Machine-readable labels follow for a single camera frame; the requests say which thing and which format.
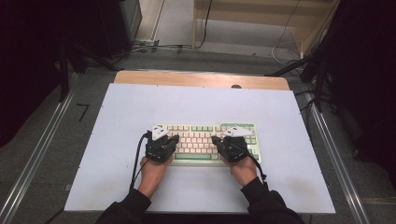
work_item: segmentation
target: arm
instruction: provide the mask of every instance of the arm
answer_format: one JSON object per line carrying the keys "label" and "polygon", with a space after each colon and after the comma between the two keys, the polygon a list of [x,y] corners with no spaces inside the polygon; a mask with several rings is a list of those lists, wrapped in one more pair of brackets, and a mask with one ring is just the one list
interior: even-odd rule
{"label": "arm", "polygon": [[241,189],[249,202],[248,212],[255,221],[271,224],[301,224],[301,218],[290,210],[280,194],[269,191],[257,177],[256,165],[246,157],[240,162],[230,163],[221,158],[231,170],[231,174],[243,187]]}
{"label": "arm", "polygon": [[96,223],[141,223],[142,216],[151,205],[150,198],[160,186],[166,168],[172,162],[172,159],[173,157],[170,157],[166,162],[156,162],[148,161],[146,157],[142,158],[140,162],[140,166],[142,166],[142,181],[139,187],[131,189],[122,202],[111,204],[99,216]]}

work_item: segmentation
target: cable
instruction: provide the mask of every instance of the cable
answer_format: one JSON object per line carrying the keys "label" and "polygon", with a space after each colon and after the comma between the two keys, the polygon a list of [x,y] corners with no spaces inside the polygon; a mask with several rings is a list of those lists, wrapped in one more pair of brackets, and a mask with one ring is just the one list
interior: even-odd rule
{"label": "cable", "polygon": [[[293,62],[297,62],[297,61],[299,61],[299,60],[296,60],[296,59],[290,60],[290,61],[288,61],[286,64],[289,66],[289,63],[293,63]],[[297,74],[293,74],[291,71],[289,71],[289,73],[292,74],[293,76],[297,77],[297,76],[300,76],[300,75],[301,75],[301,72],[299,72],[298,70],[299,70],[299,69],[294,69],[294,71],[295,71]]]}
{"label": "cable", "polygon": [[279,43],[279,44],[277,44],[276,46],[274,46],[274,47],[271,49],[271,54],[272,54],[273,58],[274,58],[278,63],[280,63],[280,64],[282,64],[282,65],[284,65],[284,66],[288,66],[287,64],[284,64],[284,63],[280,62],[280,61],[277,59],[276,53],[274,54],[274,49],[276,49],[276,48],[279,47],[280,45],[289,44],[289,43],[296,43],[296,42],[301,42],[301,49],[303,50],[303,47],[304,47],[303,41],[300,41],[300,40],[295,40],[295,41],[288,41],[288,42],[284,42],[284,43]]}
{"label": "cable", "polygon": [[142,146],[142,142],[144,138],[147,138],[149,135],[149,131],[147,131],[146,133],[144,133],[142,135],[142,137],[139,140],[139,144],[137,145],[137,150],[136,150],[136,157],[134,158],[134,172],[132,173],[132,182],[131,182],[131,186],[130,189],[134,188],[134,182],[135,182],[135,176],[134,174],[136,173],[136,167],[137,167],[137,163],[139,161],[139,152],[140,152],[140,147]]}
{"label": "cable", "polygon": [[209,19],[209,12],[210,12],[210,8],[212,7],[212,0],[210,0],[209,3],[209,8],[207,9],[207,13],[206,13],[206,20],[205,20],[205,29],[204,29],[204,38],[201,42],[201,45],[198,47],[198,49],[201,48],[201,46],[205,43],[205,39],[206,39],[206,27],[207,27],[207,21]]}
{"label": "cable", "polygon": [[285,29],[283,30],[283,33],[282,33],[282,35],[280,36],[279,41],[277,42],[278,45],[280,44],[280,40],[282,39],[282,36],[283,36],[283,35],[285,34],[285,32],[286,32],[286,28],[287,28],[288,25],[289,25],[291,16],[292,16],[292,15],[294,14],[294,12],[296,11],[297,6],[300,4],[300,2],[301,2],[301,0],[299,0],[299,1],[297,2],[296,6],[294,7],[294,10],[293,10],[293,11],[291,12],[291,14],[289,15],[288,21],[286,22],[286,25],[285,25]]}
{"label": "cable", "polygon": [[137,177],[139,176],[140,172],[142,171],[143,167],[145,167],[145,165],[149,162],[149,160],[151,159],[152,155],[145,161],[145,163],[143,163],[143,165],[140,166],[139,171],[137,172],[136,176],[134,177],[133,182],[136,181]]}
{"label": "cable", "polygon": [[311,110],[312,110],[312,104],[314,103],[314,101],[311,101],[308,104],[308,108],[305,111],[305,120],[306,120],[306,131],[308,132],[308,136],[309,136],[309,140],[311,141],[311,144],[313,144],[312,142],[312,134],[311,134],[311,129],[309,128],[309,114],[311,114]]}
{"label": "cable", "polygon": [[298,95],[301,95],[301,94],[304,94],[304,93],[314,93],[314,92],[315,91],[300,91],[300,92],[295,93],[294,96],[298,96]]}
{"label": "cable", "polygon": [[260,166],[259,162],[258,162],[252,155],[250,155],[249,153],[246,153],[246,152],[248,151],[248,149],[245,148],[245,150],[244,150],[244,149],[242,149],[241,147],[239,147],[239,146],[237,146],[237,145],[234,145],[234,144],[232,144],[232,143],[226,143],[226,144],[229,145],[229,146],[232,146],[232,147],[235,147],[235,148],[241,150],[245,155],[247,155],[248,157],[250,157],[250,158],[253,160],[254,164],[255,164],[256,167],[259,169],[260,176],[261,176],[261,178],[262,178],[262,183],[265,185],[265,187],[268,188],[268,184],[267,184],[267,182],[265,182],[265,178],[267,177],[267,175],[265,175],[265,174],[262,172],[262,167]]}
{"label": "cable", "polygon": [[[191,49],[193,50],[191,45],[161,45],[161,46],[141,46],[141,47],[137,47],[134,49],[131,49],[127,52],[124,52],[122,54],[118,54],[116,56],[120,56],[115,62],[111,63],[111,65],[116,65],[117,63],[119,63],[127,54],[131,53],[131,52],[135,52],[135,51],[139,51],[139,50],[144,50],[144,49]],[[101,67],[102,65],[99,63],[90,63],[90,62],[85,62],[87,63],[88,67]]]}
{"label": "cable", "polygon": [[55,215],[53,215],[50,219],[48,219],[44,224],[50,224],[57,216],[59,216],[64,211],[64,208],[59,210]]}
{"label": "cable", "polygon": [[300,112],[303,111],[303,110],[305,110],[305,109],[309,106],[309,104],[311,104],[311,103],[313,103],[313,102],[314,102],[314,99],[310,100],[310,101],[308,102],[308,104],[306,104],[306,106],[304,106],[303,108],[300,109]]}

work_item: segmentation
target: keycap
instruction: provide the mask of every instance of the keycap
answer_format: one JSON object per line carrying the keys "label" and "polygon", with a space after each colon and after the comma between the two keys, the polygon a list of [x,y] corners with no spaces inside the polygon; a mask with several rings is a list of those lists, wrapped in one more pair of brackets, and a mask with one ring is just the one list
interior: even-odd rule
{"label": "keycap", "polygon": [[211,160],[209,154],[175,154],[175,160]]}

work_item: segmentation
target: wrist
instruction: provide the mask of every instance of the wrist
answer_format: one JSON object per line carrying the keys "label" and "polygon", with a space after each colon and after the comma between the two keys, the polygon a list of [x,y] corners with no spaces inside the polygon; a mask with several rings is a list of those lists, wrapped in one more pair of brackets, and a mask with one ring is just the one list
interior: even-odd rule
{"label": "wrist", "polygon": [[250,183],[252,180],[254,180],[257,176],[256,175],[245,175],[243,178],[239,180],[239,184],[244,187],[248,183]]}
{"label": "wrist", "polygon": [[140,183],[139,188],[137,188],[142,194],[144,194],[146,197],[151,199],[151,197],[154,195],[154,192],[157,190],[157,187],[148,184],[148,183]]}

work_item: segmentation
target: black cable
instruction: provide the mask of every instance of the black cable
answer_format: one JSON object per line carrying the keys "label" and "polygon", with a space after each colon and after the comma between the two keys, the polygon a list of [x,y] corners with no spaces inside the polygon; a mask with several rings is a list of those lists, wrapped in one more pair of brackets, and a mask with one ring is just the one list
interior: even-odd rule
{"label": "black cable", "polygon": [[[297,59],[290,60],[290,61],[288,61],[288,62],[286,63],[286,65],[289,65],[289,63],[297,62],[297,61],[299,61],[299,60],[297,60]],[[292,74],[292,75],[295,76],[295,77],[301,75],[301,72],[298,71],[298,68],[294,69],[294,71],[297,73],[297,75],[296,75],[296,74],[293,74],[291,71],[289,71],[289,73]]]}
{"label": "black cable", "polygon": [[139,176],[139,174],[142,171],[143,167],[145,167],[145,165],[149,162],[149,160],[151,160],[151,157],[152,157],[152,155],[150,155],[150,157],[145,161],[145,163],[143,163],[143,165],[140,166],[140,169],[137,172],[136,176],[134,177],[133,182],[136,182],[137,177]]}
{"label": "black cable", "polygon": [[313,144],[312,142],[312,134],[311,134],[311,129],[309,128],[309,114],[311,114],[311,110],[312,110],[312,104],[315,101],[312,100],[309,104],[308,104],[308,108],[305,111],[305,120],[306,120],[306,131],[308,132],[308,136],[309,136],[309,140],[311,141],[311,144]]}
{"label": "black cable", "polygon": [[64,208],[59,210],[55,215],[48,219],[44,224],[50,224],[57,216],[59,216],[64,211]]}
{"label": "black cable", "polygon": [[293,11],[291,12],[291,14],[289,15],[288,21],[286,22],[286,25],[285,25],[285,29],[283,30],[283,33],[282,33],[282,35],[280,36],[279,41],[277,42],[277,46],[280,45],[280,41],[282,40],[282,36],[285,34],[286,28],[287,28],[288,25],[289,25],[290,18],[291,18],[291,16],[294,14],[294,12],[296,11],[297,6],[300,4],[300,2],[301,2],[301,0],[299,0],[299,1],[297,2],[296,6],[294,7],[294,10],[293,10]]}
{"label": "black cable", "polygon": [[145,137],[148,137],[148,135],[149,135],[149,132],[144,133],[144,134],[142,135],[142,137],[140,138],[140,140],[139,140],[139,144],[137,145],[136,157],[134,158],[134,172],[132,173],[132,182],[131,182],[130,189],[133,189],[133,188],[134,188],[134,182],[135,182],[134,174],[136,173],[136,167],[137,167],[137,163],[138,163],[138,161],[139,161],[140,147],[142,146],[143,139],[144,139]]}
{"label": "black cable", "polygon": [[303,110],[305,110],[305,109],[306,109],[311,103],[313,103],[313,102],[314,102],[314,99],[310,100],[310,101],[308,102],[308,104],[306,104],[306,106],[304,106],[303,108],[300,109],[300,112],[303,111]]}
{"label": "black cable", "polygon": [[204,38],[201,42],[201,45],[198,47],[198,49],[201,48],[201,46],[204,44],[205,39],[206,39],[206,27],[207,27],[207,21],[209,20],[209,12],[210,12],[210,8],[212,7],[212,0],[210,0],[209,3],[209,8],[207,9],[207,13],[206,13],[206,20],[205,20],[205,29],[204,29]]}
{"label": "black cable", "polygon": [[315,91],[300,91],[300,92],[295,93],[294,96],[298,96],[298,95],[301,95],[301,94],[304,94],[304,93],[314,93],[314,92]]}
{"label": "black cable", "polygon": [[159,49],[160,48],[176,48],[176,49],[178,49],[180,47],[185,48],[185,49],[193,49],[192,45],[157,45],[157,46],[140,46],[140,47],[131,49],[131,51],[129,51],[129,52],[139,51],[141,49],[156,49],[156,48],[159,48]]}
{"label": "black cable", "polygon": [[117,63],[119,63],[124,57],[125,55],[127,55],[130,52],[126,52],[124,54],[122,54],[114,63],[111,63],[112,65],[116,65]]}
{"label": "black cable", "polygon": [[260,166],[259,162],[252,155],[250,155],[250,153],[246,153],[248,151],[248,149],[245,148],[245,150],[244,150],[241,147],[234,145],[232,143],[226,143],[226,144],[229,146],[232,146],[232,147],[236,147],[237,149],[241,150],[245,155],[249,156],[253,160],[254,164],[259,169],[260,176],[262,178],[262,183],[265,185],[265,187],[268,188],[268,184],[267,184],[267,182],[265,182],[265,178],[267,177],[267,175],[265,175],[264,172],[262,171],[262,167]]}

